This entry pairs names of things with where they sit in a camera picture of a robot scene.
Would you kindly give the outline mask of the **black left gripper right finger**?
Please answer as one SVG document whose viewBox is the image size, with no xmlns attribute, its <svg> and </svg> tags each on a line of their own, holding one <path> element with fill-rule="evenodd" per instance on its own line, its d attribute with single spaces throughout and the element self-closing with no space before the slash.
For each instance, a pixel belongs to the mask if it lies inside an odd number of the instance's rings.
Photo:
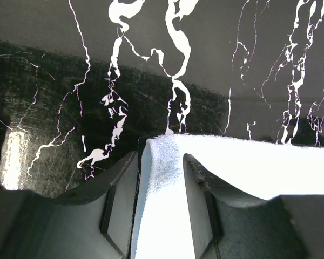
<svg viewBox="0 0 324 259">
<path fill-rule="evenodd" d="M 324 195 L 263 200 L 183 157 L 196 258 L 324 258 Z"/>
</svg>

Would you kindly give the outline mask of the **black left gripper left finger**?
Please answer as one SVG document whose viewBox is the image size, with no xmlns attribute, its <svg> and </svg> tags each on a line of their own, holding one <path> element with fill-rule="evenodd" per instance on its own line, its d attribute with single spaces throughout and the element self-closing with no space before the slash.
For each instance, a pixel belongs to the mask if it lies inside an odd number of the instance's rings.
<svg viewBox="0 0 324 259">
<path fill-rule="evenodd" d="M 57 198 L 0 190 L 0 258 L 128 258 L 138 154 Z"/>
</svg>

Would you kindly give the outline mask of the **light blue terry towel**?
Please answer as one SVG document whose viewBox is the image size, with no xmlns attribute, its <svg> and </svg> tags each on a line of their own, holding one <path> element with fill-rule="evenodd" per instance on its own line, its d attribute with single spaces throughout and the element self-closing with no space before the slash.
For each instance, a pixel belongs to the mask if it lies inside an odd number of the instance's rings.
<svg viewBox="0 0 324 259">
<path fill-rule="evenodd" d="M 263 200 L 324 195 L 324 148 L 279 145 L 212 135 L 161 135 L 146 140 L 131 255 L 196 258 L 183 157 Z"/>
</svg>

